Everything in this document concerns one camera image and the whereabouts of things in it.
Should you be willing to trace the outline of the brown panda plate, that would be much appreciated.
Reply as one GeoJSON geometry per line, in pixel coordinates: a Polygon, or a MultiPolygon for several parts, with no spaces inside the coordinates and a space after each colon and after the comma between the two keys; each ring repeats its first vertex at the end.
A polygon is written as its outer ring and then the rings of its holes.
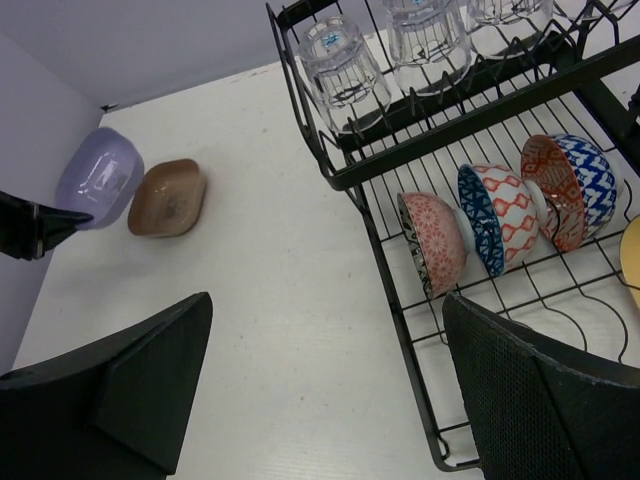
{"type": "Polygon", "coordinates": [[[152,167],[137,189],[127,226],[139,237],[178,237],[199,219],[207,178],[193,159],[178,159],[152,167]]]}

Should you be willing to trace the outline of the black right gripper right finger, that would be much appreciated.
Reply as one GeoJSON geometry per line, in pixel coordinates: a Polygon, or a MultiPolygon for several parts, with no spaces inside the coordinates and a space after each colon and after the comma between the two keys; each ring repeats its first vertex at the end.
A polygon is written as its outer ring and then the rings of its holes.
{"type": "Polygon", "coordinates": [[[487,479],[636,479],[639,370],[459,294],[443,320],[487,479]]]}

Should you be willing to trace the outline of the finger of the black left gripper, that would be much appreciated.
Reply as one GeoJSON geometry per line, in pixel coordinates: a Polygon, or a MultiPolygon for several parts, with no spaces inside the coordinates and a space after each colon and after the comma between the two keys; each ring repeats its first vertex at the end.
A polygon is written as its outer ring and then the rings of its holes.
{"type": "Polygon", "coordinates": [[[1,252],[39,260],[93,220],[87,213],[57,209],[1,192],[1,252]]]}

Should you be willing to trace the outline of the pink floral-inside bowl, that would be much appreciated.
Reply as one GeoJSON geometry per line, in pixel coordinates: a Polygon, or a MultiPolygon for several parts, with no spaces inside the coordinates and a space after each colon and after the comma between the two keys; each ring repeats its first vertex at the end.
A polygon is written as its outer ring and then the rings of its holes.
{"type": "Polygon", "coordinates": [[[464,212],[427,192],[397,195],[404,238],[427,300],[454,289],[475,237],[464,212]]]}

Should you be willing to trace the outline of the purple panda plate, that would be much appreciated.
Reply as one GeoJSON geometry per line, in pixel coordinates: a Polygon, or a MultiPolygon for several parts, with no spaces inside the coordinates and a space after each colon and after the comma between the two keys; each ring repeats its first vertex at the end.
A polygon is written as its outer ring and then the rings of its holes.
{"type": "Polygon", "coordinates": [[[79,230],[113,224],[140,186],[145,174],[141,154],[116,130],[101,127],[85,137],[56,186],[54,206],[92,217],[79,230]]]}

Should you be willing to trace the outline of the yellow panda plate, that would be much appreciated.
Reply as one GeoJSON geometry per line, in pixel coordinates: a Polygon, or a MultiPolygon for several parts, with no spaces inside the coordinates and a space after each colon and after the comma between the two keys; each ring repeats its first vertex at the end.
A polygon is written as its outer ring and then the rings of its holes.
{"type": "Polygon", "coordinates": [[[619,258],[624,282],[636,303],[639,303],[640,274],[640,217],[636,216],[628,224],[620,241],[619,258]]]}

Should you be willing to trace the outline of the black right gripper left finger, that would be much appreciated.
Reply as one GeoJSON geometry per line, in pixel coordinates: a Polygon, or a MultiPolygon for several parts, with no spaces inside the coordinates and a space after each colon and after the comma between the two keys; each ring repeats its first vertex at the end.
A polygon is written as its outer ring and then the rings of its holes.
{"type": "Polygon", "coordinates": [[[206,292],[1,377],[4,479],[175,474],[213,319],[206,292]]]}

